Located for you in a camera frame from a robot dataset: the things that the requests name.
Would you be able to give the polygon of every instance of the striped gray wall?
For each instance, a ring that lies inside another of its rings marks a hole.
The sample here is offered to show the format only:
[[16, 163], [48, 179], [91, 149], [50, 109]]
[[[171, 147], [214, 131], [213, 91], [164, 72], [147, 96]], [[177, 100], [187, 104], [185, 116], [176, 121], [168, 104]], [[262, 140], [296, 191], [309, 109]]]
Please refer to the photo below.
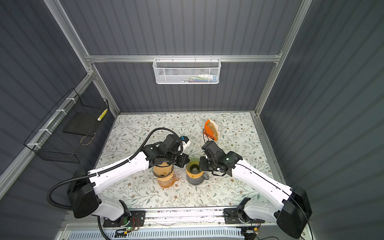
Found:
[[151, 63], [96, 63], [121, 112], [255, 110], [274, 63], [222, 63], [218, 84], [157, 84]]
[[0, 2], [0, 173], [86, 72], [43, 1]]
[[[41, 1], [0, 1], [0, 173], [24, 148], [23, 142], [57, 101], [86, 72]], [[91, 84], [86, 95], [98, 96]], [[50, 206], [46, 192], [80, 166], [93, 168], [114, 118], [105, 116], [88, 161], [80, 164], [34, 157], [0, 200], [0, 239], [52, 240], [66, 211]], [[68, 203], [66, 188], [54, 199]]]
[[61, 1], [91, 55], [279, 53], [299, 0]]
[[318, 239], [382, 239], [384, 1], [315, 0], [261, 113]]

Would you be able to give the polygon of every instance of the floral pattern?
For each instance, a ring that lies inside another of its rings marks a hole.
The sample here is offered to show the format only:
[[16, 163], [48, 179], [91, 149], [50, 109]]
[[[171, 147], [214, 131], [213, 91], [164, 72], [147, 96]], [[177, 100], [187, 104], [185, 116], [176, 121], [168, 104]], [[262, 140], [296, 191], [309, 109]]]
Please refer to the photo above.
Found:
[[[189, 156], [203, 156], [202, 130], [211, 119], [219, 127], [221, 136], [218, 146], [225, 152], [234, 151], [252, 166], [272, 177], [263, 148], [250, 113], [182, 113], [182, 114], [132, 114], [119, 115], [97, 163], [104, 167], [131, 155], [144, 141], [149, 132], [166, 127], [179, 136], [187, 136], [191, 145], [185, 149]], [[163, 141], [167, 131], [156, 131], [148, 144]], [[209, 207], [238, 205], [244, 197], [267, 202], [267, 199], [246, 183], [232, 178], [213, 176], [200, 185], [189, 184], [185, 168], [175, 167], [180, 178], [169, 188], [161, 188], [152, 169], [137, 172], [103, 191], [103, 194], [122, 199], [129, 208], [161, 207]]]

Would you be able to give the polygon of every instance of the orange coffee filter box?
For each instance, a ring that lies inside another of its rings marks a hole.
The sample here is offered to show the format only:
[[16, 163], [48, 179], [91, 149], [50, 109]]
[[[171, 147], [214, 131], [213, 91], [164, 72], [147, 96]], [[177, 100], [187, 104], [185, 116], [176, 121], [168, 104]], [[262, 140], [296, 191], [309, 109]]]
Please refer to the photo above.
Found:
[[208, 119], [208, 121], [206, 121], [204, 124], [204, 134], [208, 138], [214, 140], [215, 142], [217, 142], [217, 140], [220, 137], [220, 132], [218, 131], [218, 126], [211, 119]]

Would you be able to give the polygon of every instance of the white mesh basket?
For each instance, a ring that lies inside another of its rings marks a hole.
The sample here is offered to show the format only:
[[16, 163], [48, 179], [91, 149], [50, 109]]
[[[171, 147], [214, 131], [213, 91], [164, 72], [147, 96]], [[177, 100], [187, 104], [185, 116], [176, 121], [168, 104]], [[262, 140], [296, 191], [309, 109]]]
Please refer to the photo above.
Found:
[[219, 58], [170, 60], [155, 58], [153, 71], [158, 84], [217, 84], [221, 62]]

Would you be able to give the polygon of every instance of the yellow connector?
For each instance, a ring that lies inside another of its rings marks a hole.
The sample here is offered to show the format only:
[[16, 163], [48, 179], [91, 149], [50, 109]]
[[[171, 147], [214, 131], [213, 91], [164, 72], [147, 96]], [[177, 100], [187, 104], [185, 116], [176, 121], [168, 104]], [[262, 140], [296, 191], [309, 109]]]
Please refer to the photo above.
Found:
[[97, 121], [101, 121], [103, 119], [103, 117], [105, 116], [105, 114], [107, 114], [107, 112], [108, 112], [108, 109], [105, 109], [104, 112], [99, 116]]

